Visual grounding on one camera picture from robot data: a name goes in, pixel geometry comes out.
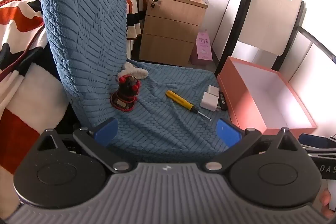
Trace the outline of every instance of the black remote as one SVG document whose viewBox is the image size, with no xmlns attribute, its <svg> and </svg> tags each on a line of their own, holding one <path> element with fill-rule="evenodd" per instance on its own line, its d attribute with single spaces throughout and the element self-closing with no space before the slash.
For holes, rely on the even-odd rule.
<svg viewBox="0 0 336 224">
<path fill-rule="evenodd" d="M 219 101 L 221 110 L 227 111 L 227 104 L 225 101 L 224 93 L 222 91 L 219 92 L 218 101 Z"/>
</svg>

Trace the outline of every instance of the wooden cabinet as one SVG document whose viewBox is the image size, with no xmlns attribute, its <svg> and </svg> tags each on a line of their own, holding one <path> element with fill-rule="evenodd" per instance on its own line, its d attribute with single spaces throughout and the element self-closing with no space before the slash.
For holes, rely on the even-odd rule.
<svg viewBox="0 0 336 224">
<path fill-rule="evenodd" d="M 208 5 L 202 0 L 148 2 L 139 59 L 186 66 Z"/>
</svg>

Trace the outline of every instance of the pink box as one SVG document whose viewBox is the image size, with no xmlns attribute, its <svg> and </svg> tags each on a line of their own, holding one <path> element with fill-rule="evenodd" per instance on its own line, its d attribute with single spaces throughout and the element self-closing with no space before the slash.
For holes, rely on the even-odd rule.
<svg viewBox="0 0 336 224">
<path fill-rule="evenodd" d="M 217 76 L 233 124 L 275 135 L 288 127 L 298 138 L 316 124 L 282 75 L 274 70 L 229 57 Z"/>
<path fill-rule="evenodd" d="M 193 65 L 206 65 L 212 61 L 211 44 L 208 33 L 198 33 L 190 59 Z"/>
</svg>

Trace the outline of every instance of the human hand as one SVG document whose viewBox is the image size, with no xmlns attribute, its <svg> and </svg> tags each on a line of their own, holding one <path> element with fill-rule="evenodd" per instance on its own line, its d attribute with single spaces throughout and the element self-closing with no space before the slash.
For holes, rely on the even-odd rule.
<svg viewBox="0 0 336 224">
<path fill-rule="evenodd" d="M 328 191 L 328 189 L 323 190 L 323 192 L 320 195 L 320 202 L 322 204 L 321 213 L 326 218 L 332 218 L 335 214 L 335 211 L 329 209 L 330 200 L 331 200 L 331 194 Z"/>
</svg>

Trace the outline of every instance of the blue blanket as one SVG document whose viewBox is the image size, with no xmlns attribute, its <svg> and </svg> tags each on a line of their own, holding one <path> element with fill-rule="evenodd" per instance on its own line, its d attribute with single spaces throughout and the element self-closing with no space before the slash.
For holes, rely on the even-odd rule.
<svg viewBox="0 0 336 224">
<path fill-rule="evenodd" d="M 170 89 L 199 104 L 209 71 L 134 63 L 149 71 L 135 109 L 123 113 L 109 97 L 118 87 L 117 73 L 126 62 L 125 0 L 41 0 L 46 32 L 58 73 L 82 125 L 92 127 L 109 117 L 119 123 L 111 149 L 146 161 L 208 159 L 226 146 L 216 136 L 221 112 L 204 113 L 208 122 L 166 98 Z"/>
</svg>

